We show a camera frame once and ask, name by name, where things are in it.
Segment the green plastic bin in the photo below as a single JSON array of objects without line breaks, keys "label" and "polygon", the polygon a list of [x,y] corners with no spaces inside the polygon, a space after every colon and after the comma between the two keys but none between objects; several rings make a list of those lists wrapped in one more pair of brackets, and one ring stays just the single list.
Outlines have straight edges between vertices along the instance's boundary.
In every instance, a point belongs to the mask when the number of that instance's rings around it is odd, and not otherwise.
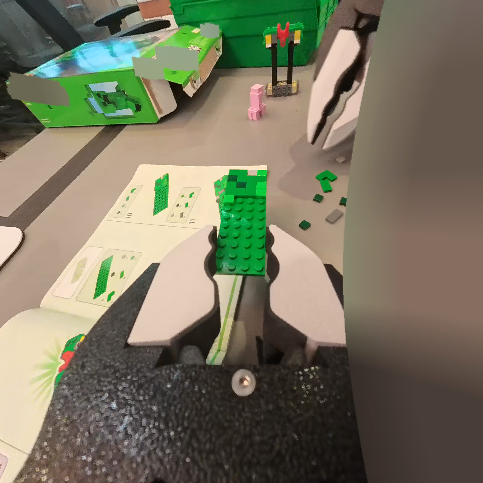
[{"label": "green plastic bin", "polygon": [[217,67],[270,67],[271,54],[263,32],[287,22],[304,25],[301,43],[294,49],[294,66],[306,65],[317,49],[339,1],[171,1],[178,26],[213,23],[223,37]]}]

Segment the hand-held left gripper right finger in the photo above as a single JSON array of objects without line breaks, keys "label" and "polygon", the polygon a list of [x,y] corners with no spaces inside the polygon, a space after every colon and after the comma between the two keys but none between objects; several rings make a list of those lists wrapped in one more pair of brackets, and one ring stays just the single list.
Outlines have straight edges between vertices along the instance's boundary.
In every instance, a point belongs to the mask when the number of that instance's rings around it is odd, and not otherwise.
[{"label": "hand-held left gripper right finger", "polygon": [[267,228],[265,337],[277,349],[345,347],[344,310],[323,261],[281,228]]}]

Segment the black brick tower model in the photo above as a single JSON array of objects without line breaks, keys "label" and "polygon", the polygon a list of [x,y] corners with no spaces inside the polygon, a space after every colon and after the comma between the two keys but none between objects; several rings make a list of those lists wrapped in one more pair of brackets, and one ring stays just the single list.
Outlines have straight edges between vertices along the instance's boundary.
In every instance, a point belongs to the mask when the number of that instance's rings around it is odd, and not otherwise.
[{"label": "black brick tower model", "polygon": [[[264,30],[265,48],[271,52],[271,82],[265,86],[267,97],[286,97],[296,95],[299,92],[299,82],[293,80],[294,50],[302,40],[304,25],[302,22],[287,22],[285,28],[278,23],[276,27],[268,27]],[[277,79],[277,48],[288,44],[287,54],[287,79]]]}]

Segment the small pink brick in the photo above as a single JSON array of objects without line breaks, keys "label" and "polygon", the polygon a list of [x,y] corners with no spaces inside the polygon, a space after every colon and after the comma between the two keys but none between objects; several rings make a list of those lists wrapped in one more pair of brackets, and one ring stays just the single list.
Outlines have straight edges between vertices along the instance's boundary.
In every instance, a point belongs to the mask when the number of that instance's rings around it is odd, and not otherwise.
[{"label": "small pink brick", "polygon": [[248,108],[248,118],[259,120],[266,113],[266,104],[263,103],[264,86],[255,84],[250,89],[250,107]]}]

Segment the building instruction booklet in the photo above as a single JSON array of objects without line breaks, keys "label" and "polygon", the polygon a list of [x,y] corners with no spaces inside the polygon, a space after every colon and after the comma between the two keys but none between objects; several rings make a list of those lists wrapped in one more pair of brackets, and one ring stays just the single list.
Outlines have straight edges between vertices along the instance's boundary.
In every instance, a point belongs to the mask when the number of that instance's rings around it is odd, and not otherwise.
[{"label": "building instruction booklet", "polygon": [[220,225],[229,170],[140,165],[113,208],[44,296],[1,327],[1,482],[13,482],[53,391],[96,321],[152,263],[206,225]]}]

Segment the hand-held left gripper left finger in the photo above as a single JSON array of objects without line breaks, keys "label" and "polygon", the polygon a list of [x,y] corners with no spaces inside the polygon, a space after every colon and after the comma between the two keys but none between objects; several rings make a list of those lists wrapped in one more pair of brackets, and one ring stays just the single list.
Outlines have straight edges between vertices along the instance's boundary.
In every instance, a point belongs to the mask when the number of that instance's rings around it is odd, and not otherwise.
[{"label": "hand-held left gripper left finger", "polygon": [[172,347],[208,323],[197,344],[211,348],[220,331],[216,248],[216,226],[207,225],[161,259],[128,337],[129,345]]}]

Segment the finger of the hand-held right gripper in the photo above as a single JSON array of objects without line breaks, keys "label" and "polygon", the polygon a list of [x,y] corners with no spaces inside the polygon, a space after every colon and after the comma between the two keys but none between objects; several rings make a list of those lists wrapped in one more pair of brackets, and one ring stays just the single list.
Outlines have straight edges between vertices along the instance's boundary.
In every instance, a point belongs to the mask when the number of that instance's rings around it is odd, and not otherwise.
[{"label": "finger of the hand-held right gripper", "polygon": [[323,144],[324,150],[330,149],[340,144],[347,137],[355,132],[368,69],[369,64],[366,64],[364,68],[364,76],[362,78],[360,86],[355,91],[355,93],[348,98],[341,112],[341,115],[335,120],[331,129],[329,130],[327,138]]},{"label": "finger of the hand-held right gripper", "polygon": [[307,113],[307,141],[315,144],[337,104],[344,77],[357,61],[361,43],[354,29],[336,29],[325,35],[317,50],[314,77],[311,84]]}]

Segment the green brick set box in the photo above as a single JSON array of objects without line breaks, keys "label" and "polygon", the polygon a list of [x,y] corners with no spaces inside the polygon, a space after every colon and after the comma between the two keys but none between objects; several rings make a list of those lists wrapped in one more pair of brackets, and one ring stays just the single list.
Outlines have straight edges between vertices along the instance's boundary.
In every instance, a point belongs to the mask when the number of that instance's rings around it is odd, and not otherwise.
[{"label": "green brick set box", "polygon": [[82,44],[26,74],[8,93],[46,128],[151,124],[192,97],[222,55],[215,24]]}]

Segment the green studded brick plate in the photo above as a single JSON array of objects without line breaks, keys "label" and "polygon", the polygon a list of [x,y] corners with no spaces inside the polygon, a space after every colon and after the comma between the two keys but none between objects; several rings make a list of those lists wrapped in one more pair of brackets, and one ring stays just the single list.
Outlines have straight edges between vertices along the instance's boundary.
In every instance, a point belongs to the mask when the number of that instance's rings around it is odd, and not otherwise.
[{"label": "green studded brick plate", "polygon": [[217,274],[265,275],[267,186],[266,166],[231,168],[214,182],[220,217]]}]

